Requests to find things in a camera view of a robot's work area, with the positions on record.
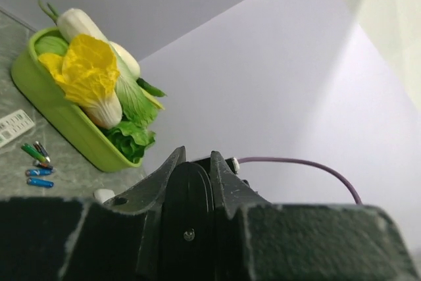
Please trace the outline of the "white remote control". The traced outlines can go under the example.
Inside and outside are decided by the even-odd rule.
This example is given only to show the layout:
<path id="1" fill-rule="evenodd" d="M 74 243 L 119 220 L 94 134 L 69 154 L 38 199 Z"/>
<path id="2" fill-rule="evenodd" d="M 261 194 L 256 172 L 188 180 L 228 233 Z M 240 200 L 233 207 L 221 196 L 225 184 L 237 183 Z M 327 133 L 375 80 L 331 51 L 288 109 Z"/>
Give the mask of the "white remote control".
<path id="1" fill-rule="evenodd" d="M 95 190 L 93 196 L 98 202 L 104 203 L 115 196 L 115 193 L 109 189 L 98 189 Z"/>

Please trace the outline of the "black remote control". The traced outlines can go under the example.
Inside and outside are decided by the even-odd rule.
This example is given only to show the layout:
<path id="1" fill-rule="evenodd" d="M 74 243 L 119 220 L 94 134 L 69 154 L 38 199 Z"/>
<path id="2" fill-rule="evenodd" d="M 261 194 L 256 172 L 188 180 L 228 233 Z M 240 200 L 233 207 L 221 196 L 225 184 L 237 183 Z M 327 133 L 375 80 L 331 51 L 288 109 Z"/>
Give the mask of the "black remote control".
<path id="1" fill-rule="evenodd" d="M 205 169 L 178 165 L 162 206 L 159 280 L 214 280 L 214 203 Z"/>

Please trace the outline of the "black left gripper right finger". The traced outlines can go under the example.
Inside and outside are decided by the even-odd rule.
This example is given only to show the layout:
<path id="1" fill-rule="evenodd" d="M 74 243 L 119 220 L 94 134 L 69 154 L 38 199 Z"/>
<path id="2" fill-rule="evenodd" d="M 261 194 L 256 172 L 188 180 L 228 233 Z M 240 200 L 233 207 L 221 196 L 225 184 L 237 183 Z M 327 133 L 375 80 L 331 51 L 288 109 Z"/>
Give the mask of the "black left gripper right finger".
<path id="1" fill-rule="evenodd" d="M 217 151 L 210 181 L 219 280 L 418 280 L 391 217 L 373 205 L 275 204 Z"/>

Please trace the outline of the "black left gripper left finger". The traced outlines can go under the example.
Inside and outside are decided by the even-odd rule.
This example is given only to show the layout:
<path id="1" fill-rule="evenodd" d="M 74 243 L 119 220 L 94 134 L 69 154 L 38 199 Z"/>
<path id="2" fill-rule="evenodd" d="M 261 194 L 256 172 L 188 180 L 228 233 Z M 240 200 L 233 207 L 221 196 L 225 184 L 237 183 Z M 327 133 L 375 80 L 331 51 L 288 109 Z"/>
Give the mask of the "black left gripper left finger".
<path id="1" fill-rule="evenodd" d="M 2 280 L 156 280 L 175 149 L 152 174 L 102 204 L 80 197 L 1 199 Z"/>

